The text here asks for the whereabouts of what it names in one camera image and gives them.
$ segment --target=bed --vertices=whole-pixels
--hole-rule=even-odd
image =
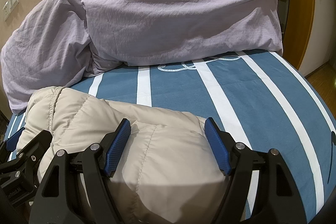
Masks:
[[[259,151],[277,148],[298,186],[308,221],[336,185],[336,168],[331,165],[335,119],[311,85],[275,52],[228,52],[159,66],[122,65],[72,88],[99,99],[213,117],[235,141]],[[24,117],[25,113],[13,115],[6,138],[24,126]],[[258,172],[253,171],[247,217],[257,181]]]

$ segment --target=striped bed sheet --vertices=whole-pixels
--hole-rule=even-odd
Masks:
[[[159,66],[123,65],[72,88],[99,99],[213,117],[235,141],[253,150],[277,148],[298,186],[308,221],[336,185],[336,167],[331,166],[335,119],[305,78],[274,52],[228,52]],[[25,113],[13,116],[6,138],[24,126],[24,120]],[[258,176],[253,171],[247,216],[253,209]]]

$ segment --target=puffer jacket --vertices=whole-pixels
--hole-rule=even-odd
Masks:
[[[114,132],[123,118],[131,136],[108,187],[125,223],[210,223],[227,179],[204,135],[205,119],[189,112],[99,100],[70,88],[36,91],[26,110],[26,129],[17,153],[41,130],[51,132],[43,156],[41,181],[55,153],[83,151]],[[86,200],[84,179],[79,180]]]

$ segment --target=white switch plate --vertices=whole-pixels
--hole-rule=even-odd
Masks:
[[[14,10],[19,0],[8,0],[5,6],[2,8],[3,18],[6,21],[11,12]]]

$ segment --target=blue textured pad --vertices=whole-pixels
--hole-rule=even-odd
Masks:
[[[12,137],[10,137],[7,140],[7,143],[6,143],[6,150],[7,151],[13,152],[16,149],[17,142],[19,141],[19,138],[20,138],[23,130],[25,130],[24,127],[22,127],[20,130],[18,130]]]
[[[126,120],[106,154],[106,165],[104,168],[104,172],[107,176],[110,176],[111,173],[117,169],[119,160],[130,135],[131,124],[129,120]]]
[[[206,119],[205,121],[204,132],[215,156],[219,169],[223,170],[226,175],[229,175],[231,172],[230,154],[224,146],[210,119]]]

